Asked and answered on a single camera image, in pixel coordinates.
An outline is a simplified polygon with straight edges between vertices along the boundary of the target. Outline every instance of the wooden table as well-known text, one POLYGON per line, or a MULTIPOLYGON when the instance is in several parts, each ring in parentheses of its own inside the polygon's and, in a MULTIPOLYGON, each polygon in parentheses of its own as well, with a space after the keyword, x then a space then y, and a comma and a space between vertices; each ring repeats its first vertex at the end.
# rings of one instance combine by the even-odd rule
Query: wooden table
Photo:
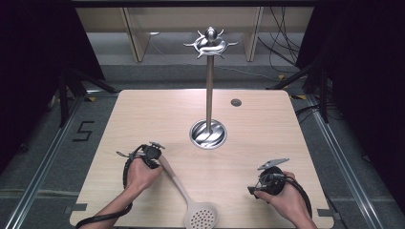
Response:
MULTIPOLYGON (((126 158, 116 151, 131 153, 157 141, 166 147, 162 153, 190 197, 217 207, 216 228, 293 227, 247 191, 257 182, 258 166, 282 157, 290 161, 279 167, 295 173, 308 193, 316 225, 333 226, 332 218, 318 217, 317 209, 329 207, 286 92, 214 90, 212 117, 226 127, 226 142, 214 150, 200 149, 189 131, 205 119, 205 90, 121 92, 77 199, 87 209, 74 211, 71 224, 94 215, 122 191, 126 158), (233 106, 234 98, 242 106, 233 106)), ((164 172, 116 226, 183 227, 185 212, 185 200, 164 172)))

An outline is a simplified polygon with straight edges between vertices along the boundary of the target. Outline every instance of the black handheld controller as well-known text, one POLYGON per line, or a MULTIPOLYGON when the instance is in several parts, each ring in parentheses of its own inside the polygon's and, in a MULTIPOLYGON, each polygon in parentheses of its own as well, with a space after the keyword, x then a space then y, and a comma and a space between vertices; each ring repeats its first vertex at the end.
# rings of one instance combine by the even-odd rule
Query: black handheld controller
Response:
POLYGON ((156 169, 159 167, 157 160, 161 155, 161 150, 165 149, 163 146, 158 144, 157 142, 150 141, 151 145, 142 144, 137 147, 137 149, 129 154, 127 161, 125 162, 124 171, 122 175, 122 182, 124 188, 126 187, 127 177, 128 177, 128 170, 131 166, 131 163, 134 161, 135 158, 140 157, 143 162, 151 169, 156 169))
POLYGON ((283 174, 283 171, 279 167, 273 166, 265 169, 259 175, 258 183, 261 184, 261 187, 257 187, 257 185, 255 187, 249 186, 247 190, 254 197, 256 197, 254 191, 264 191, 270 195, 277 196, 286 185, 285 178, 286 176, 283 174))

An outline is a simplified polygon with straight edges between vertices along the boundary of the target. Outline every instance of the metal stand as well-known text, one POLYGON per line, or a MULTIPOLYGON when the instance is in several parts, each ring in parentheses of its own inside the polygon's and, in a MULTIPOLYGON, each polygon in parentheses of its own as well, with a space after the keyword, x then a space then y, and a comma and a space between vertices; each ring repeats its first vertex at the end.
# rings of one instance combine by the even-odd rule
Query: metal stand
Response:
POLYGON ((200 120, 195 123, 190 130, 191 141, 203 149, 215 149, 220 147, 226 140, 226 128, 224 125, 212 119, 212 93, 214 89, 214 55, 222 57, 222 53, 228 46, 237 43, 226 43, 221 33, 209 27, 205 34, 199 32, 200 37, 193 44, 184 44, 192 46, 200 54, 206 55, 206 120, 200 120))

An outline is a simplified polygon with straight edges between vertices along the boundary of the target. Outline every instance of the finger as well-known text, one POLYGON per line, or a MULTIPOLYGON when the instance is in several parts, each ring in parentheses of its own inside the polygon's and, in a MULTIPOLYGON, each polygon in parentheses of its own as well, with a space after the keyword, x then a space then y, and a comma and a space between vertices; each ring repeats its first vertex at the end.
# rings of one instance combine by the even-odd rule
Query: finger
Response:
POLYGON ((274 196, 272 196, 272 195, 270 195, 270 194, 268 194, 266 192, 263 192, 263 191, 255 191, 254 195, 256 197, 262 199, 262 200, 267 201, 267 202, 271 202, 271 200, 274 198, 274 196))
POLYGON ((292 173, 292 172, 289 172, 289 171, 283 171, 283 174, 284 174, 286 177, 292 177, 292 178, 295 178, 295 174, 294 174, 294 173, 292 173))

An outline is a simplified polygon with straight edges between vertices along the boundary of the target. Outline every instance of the floor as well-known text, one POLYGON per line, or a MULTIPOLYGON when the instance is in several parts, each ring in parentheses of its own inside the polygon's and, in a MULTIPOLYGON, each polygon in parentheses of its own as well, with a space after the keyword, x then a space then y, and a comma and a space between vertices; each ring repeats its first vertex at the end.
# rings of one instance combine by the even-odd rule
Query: floor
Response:
MULTIPOLYGON (((194 49, 183 45, 197 37, 197 33, 158 33, 152 36, 143 61, 135 63, 126 34, 89 33, 106 82, 118 89, 204 88, 205 60, 197 59, 194 49)), ((269 33, 260 37, 272 46, 269 33)), ((302 37, 288 35, 298 46, 302 37)), ((241 44, 241 38, 238 33, 224 34, 227 42, 241 44)), ((278 41, 288 45, 283 39, 278 41)), ((294 61, 289 49, 281 45, 274 49, 294 61)), ((215 61, 215 88, 264 90, 298 71, 260 42, 253 62, 246 62, 242 45, 228 48, 224 59, 215 61)), ((295 111, 317 103, 317 94, 302 93, 305 79, 284 88, 295 111)), ((117 100, 116 95, 93 85, 86 84, 86 88, 92 93, 71 102, 72 119, 65 128, 59 128, 56 101, 32 132, 29 150, 16 155, 0 176, 0 226, 6 228, 10 219, 16 219, 14 228, 73 228, 69 223, 72 207, 117 100), (91 130, 88 140, 80 128, 91 130)), ((333 101, 329 101, 329 124, 316 109, 305 110, 297 118, 335 213, 333 228, 404 228, 404 215, 372 164, 362 157, 361 147, 333 101)))

